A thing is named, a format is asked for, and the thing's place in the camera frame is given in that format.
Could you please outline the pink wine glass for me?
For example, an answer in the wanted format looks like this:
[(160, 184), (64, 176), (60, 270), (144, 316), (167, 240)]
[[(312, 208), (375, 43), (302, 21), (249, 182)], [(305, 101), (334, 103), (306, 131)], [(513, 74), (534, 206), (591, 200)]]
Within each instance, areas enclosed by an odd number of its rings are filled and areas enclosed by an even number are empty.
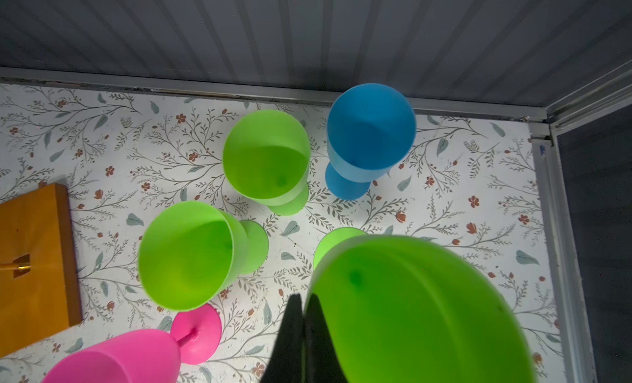
[(135, 330), (64, 358), (45, 382), (176, 382), (181, 365), (214, 355), (222, 337), (215, 308), (204, 305), (176, 315), (171, 330)]

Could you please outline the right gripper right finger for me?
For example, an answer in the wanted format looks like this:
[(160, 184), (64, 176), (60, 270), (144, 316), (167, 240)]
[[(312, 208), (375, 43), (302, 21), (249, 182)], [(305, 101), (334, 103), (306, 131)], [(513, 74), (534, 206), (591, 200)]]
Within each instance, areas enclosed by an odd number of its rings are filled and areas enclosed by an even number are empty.
[(303, 357), (304, 382), (347, 382), (316, 294), (306, 302)]

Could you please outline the wooden base wire glass rack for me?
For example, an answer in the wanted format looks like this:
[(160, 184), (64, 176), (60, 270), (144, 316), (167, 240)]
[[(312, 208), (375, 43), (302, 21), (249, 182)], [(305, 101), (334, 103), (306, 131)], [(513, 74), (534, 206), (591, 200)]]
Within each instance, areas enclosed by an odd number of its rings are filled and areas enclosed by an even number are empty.
[(1, 355), (83, 320), (67, 187), (1, 205)]

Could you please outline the blue wine glass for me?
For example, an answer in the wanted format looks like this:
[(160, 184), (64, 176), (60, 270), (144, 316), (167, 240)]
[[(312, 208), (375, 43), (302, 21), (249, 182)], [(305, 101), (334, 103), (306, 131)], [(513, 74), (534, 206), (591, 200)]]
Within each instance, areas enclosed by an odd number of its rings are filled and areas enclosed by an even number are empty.
[(396, 89), (379, 83), (349, 88), (327, 119), (326, 185), (340, 200), (358, 200), (401, 162), (416, 137), (416, 116)]

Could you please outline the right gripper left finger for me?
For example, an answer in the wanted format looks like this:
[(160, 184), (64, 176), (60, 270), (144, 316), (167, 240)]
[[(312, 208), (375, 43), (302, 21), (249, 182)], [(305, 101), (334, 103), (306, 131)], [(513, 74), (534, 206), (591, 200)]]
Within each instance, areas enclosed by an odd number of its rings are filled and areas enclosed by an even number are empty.
[(260, 382), (301, 382), (304, 317), (301, 296), (289, 296), (273, 353)]

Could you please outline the green wine glass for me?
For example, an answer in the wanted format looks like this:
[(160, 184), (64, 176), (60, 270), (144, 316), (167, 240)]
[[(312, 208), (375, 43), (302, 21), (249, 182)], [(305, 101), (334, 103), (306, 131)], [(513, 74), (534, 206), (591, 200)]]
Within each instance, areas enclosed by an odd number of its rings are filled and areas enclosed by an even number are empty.
[(309, 198), (309, 136), (304, 126), (283, 111), (249, 113), (230, 130), (222, 166), (240, 195), (292, 216)]
[(336, 229), (316, 248), (308, 297), (322, 307), (347, 381), (537, 379), (504, 297), (433, 242)]
[(148, 297), (176, 312), (195, 310), (267, 259), (268, 235), (251, 220), (198, 201), (173, 205), (148, 226), (138, 273)]

